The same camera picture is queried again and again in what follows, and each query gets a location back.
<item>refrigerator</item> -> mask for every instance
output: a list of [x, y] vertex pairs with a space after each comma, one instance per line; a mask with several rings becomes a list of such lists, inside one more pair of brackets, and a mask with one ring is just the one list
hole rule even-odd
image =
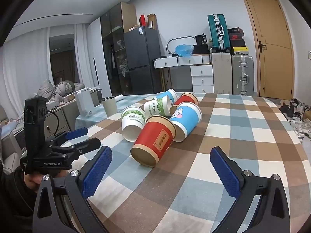
[[161, 92], [161, 71], [153, 65], [161, 57], [158, 31], [141, 26], [125, 33], [124, 43], [133, 94]]

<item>red paper cup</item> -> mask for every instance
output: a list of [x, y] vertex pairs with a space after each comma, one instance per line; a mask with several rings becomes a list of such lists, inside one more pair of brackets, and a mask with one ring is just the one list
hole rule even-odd
[[142, 165], [154, 167], [171, 145], [175, 125], [166, 117], [151, 116], [131, 148], [132, 157]]
[[181, 95], [181, 97], [179, 97], [178, 100], [174, 103], [174, 105], [172, 105], [171, 108], [169, 109], [171, 116], [175, 113], [178, 105], [181, 103], [184, 103], [184, 102], [191, 102], [191, 103], [194, 103], [195, 105], [199, 106], [199, 101], [194, 94], [183, 93]]

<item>black door handle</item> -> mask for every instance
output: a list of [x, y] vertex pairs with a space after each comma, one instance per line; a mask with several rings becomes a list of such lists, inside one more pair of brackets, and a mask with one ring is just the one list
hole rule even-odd
[[262, 52], [262, 47], [263, 46], [266, 47], [266, 45], [263, 45], [261, 41], [258, 41], [258, 43], [259, 43], [259, 51]]

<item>checkered tablecloth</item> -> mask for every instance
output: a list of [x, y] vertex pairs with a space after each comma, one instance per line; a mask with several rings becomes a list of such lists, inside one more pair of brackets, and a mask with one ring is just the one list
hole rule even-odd
[[[150, 95], [125, 96], [124, 99], [117, 102], [118, 112], [122, 112], [123, 109], [131, 106], [133, 103], [136, 103], [139, 100], [144, 99], [148, 96]], [[105, 109], [102, 104], [99, 104], [98, 106], [95, 107], [95, 111], [93, 112], [91, 116], [83, 117], [80, 115], [76, 118], [76, 129], [80, 129], [83, 127], [89, 128], [106, 118], [107, 118], [107, 115], [106, 115]]]
[[[195, 95], [202, 121], [182, 143], [173, 142], [154, 168], [131, 157], [133, 143], [122, 137], [120, 113], [89, 128], [87, 136], [66, 143], [97, 137], [112, 149], [112, 162], [89, 197], [97, 216], [111, 233], [212, 232], [234, 202], [210, 163], [211, 148], [220, 146], [243, 170], [281, 176], [291, 232], [297, 232], [310, 215], [311, 166], [285, 117], [261, 97]], [[80, 169], [96, 152], [80, 156], [74, 168]], [[256, 196], [239, 232], [247, 229], [258, 200]]]

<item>blue gripper pad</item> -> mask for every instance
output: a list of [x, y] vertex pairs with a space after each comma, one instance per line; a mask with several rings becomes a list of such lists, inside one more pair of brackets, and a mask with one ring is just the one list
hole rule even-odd
[[88, 197], [94, 195], [111, 161], [112, 161], [112, 151], [109, 147], [106, 146], [106, 149], [95, 160], [95, 163], [93, 164], [93, 166], [91, 167], [91, 169], [89, 170], [89, 172], [87, 173], [87, 175], [83, 180], [81, 194], [84, 199], [87, 199]]
[[229, 196], [239, 198], [240, 182], [216, 148], [211, 150], [210, 160]]
[[88, 133], [87, 128], [80, 128], [78, 130], [67, 132], [66, 139], [71, 140], [77, 137], [82, 137]]

